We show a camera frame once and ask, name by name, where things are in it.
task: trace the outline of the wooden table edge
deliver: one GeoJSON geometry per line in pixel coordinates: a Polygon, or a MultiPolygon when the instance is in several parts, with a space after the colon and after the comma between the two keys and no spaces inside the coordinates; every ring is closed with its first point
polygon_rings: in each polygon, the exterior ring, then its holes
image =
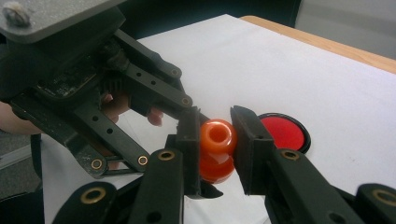
{"type": "Polygon", "coordinates": [[[317,36],[309,33],[290,28],[288,26],[268,21],[256,16],[244,16],[240,18],[243,21],[248,21],[260,27],[277,32],[281,35],[286,35],[293,39],[305,42],[306,44],[325,49],[327,51],[342,55],[349,59],[369,64],[373,67],[396,74],[396,61],[384,56],[373,54],[371,52],[355,49],[348,45],[340,44],[338,42],[317,36]]]}

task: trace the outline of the gray metal plate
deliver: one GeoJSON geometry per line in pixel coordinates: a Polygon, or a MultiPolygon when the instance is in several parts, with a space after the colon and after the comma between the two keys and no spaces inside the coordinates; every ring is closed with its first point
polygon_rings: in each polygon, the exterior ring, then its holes
{"type": "Polygon", "coordinates": [[[19,43],[34,43],[90,16],[114,7],[125,0],[17,0],[28,12],[30,25],[9,24],[0,0],[0,33],[19,43]]]}

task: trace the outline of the finger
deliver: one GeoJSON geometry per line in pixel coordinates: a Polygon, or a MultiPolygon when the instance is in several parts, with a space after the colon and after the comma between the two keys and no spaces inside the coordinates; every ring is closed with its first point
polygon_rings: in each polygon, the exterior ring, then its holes
{"type": "Polygon", "coordinates": [[[152,107],[148,113],[148,122],[154,126],[163,126],[163,112],[152,107]]]}
{"type": "Polygon", "coordinates": [[[110,101],[112,101],[112,100],[113,100],[113,96],[112,96],[111,94],[107,94],[107,95],[103,98],[102,103],[107,104],[108,102],[110,102],[110,101]]]}
{"type": "Polygon", "coordinates": [[[127,110],[129,110],[128,95],[123,93],[113,95],[112,101],[102,104],[103,113],[113,121],[118,121],[118,116],[127,110]]]}

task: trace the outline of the gray carpet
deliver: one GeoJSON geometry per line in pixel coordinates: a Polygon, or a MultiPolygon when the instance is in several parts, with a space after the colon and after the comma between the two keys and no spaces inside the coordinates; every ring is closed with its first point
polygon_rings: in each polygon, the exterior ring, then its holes
{"type": "MultiPolygon", "coordinates": [[[[0,155],[30,144],[28,135],[0,133],[0,155]]],[[[32,158],[20,161],[0,170],[0,199],[22,192],[31,192],[39,186],[32,158]]]]}

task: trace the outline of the human hand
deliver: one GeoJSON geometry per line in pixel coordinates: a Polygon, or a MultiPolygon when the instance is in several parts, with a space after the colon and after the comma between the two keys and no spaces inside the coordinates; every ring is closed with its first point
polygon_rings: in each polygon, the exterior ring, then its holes
{"type": "MultiPolygon", "coordinates": [[[[102,112],[116,123],[119,120],[119,115],[130,109],[128,102],[128,95],[125,93],[108,94],[102,100],[102,112]]],[[[148,122],[154,126],[162,126],[163,112],[152,107],[148,114],[148,122]]]]}
{"type": "MultiPolygon", "coordinates": [[[[128,96],[124,93],[108,94],[102,104],[103,113],[113,122],[119,120],[119,115],[129,110],[128,96]]],[[[148,114],[148,121],[155,126],[161,126],[163,112],[151,108],[148,114]]],[[[29,120],[18,118],[10,105],[0,102],[0,130],[15,134],[36,134],[43,133],[29,120]]]]}

